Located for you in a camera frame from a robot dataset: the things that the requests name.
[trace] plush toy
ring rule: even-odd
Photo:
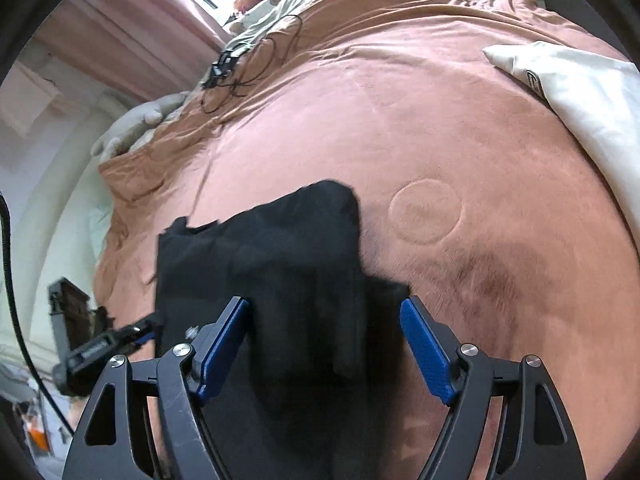
[[[234,14],[237,18],[253,9],[260,2],[258,0],[235,0],[234,1]]]
[[[132,108],[95,141],[91,147],[91,155],[102,154],[102,163],[114,156],[127,153],[150,126],[158,126],[168,114],[182,105],[188,95],[189,92],[171,94]]]

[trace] circular indentation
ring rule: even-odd
[[[542,361],[540,360],[540,358],[537,355],[528,355],[526,357],[526,359],[524,359],[524,361],[529,365],[529,366],[533,366],[534,368],[540,368],[540,365],[542,364]]]
[[[191,345],[188,343],[180,343],[174,346],[174,355],[182,357],[191,352]]]
[[[460,351],[468,357],[473,357],[474,355],[478,355],[478,347],[476,345],[472,345],[471,343],[464,343],[460,347]]]
[[[432,244],[447,236],[460,221],[462,201],[441,180],[412,182],[396,193],[389,220],[398,234],[416,244]]]
[[[117,368],[119,366],[122,366],[124,364],[124,361],[126,361],[126,357],[124,357],[124,355],[118,354],[109,359],[109,364],[111,365],[111,368]]]

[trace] metal screw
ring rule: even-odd
[[[111,368],[117,368],[118,366],[122,366],[126,360],[127,358],[124,357],[124,355],[118,354],[109,359],[109,364],[111,365]]]
[[[472,345],[471,343],[464,343],[460,347],[460,351],[468,357],[473,357],[474,355],[478,355],[478,347],[476,345]]]
[[[540,368],[540,365],[542,364],[542,360],[537,356],[537,355],[528,355],[526,357],[526,359],[524,359],[524,361],[526,362],[526,364],[528,364],[529,366],[533,366],[534,368]]]
[[[198,332],[200,331],[199,326],[190,326],[187,331],[184,333],[185,338],[187,339],[196,339]]]
[[[174,346],[174,355],[176,357],[182,357],[191,352],[191,345],[188,343],[180,343]]]

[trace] blue gripper pad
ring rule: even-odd
[[[431,395],[450,406],[457,394],[451,384],[451,363],[411,300],[400,305],[400,326]]]
[[[136,345],[142,346],[144,343],[146,343],[150,339],[154,339],[155,337],[156,337],[155,332],[149,332],[148,334],[143,335],[140,339],[137,339]]]
[[[226,322],[223,321],[224,326],[216,327],[220,332],[202,362],[200,386],[196,390],[196,396],[202,405],[216,397],[222,390],[226,376],[244,341],[250,319],[249,303],[246,300],[240,300]]]

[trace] orange object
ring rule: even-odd
[[[49,448],[49,439],[47,435],[40,431],[38,428],[34,428],[31,424],[29,427],[29,434],[31,438],[36,443],[41,450],[46,451],[47,453],[51,452]]]
[[[234,12],[236,16],[242,16],[244,13],[253,9],[260,0],[235,0],[234,1]]]

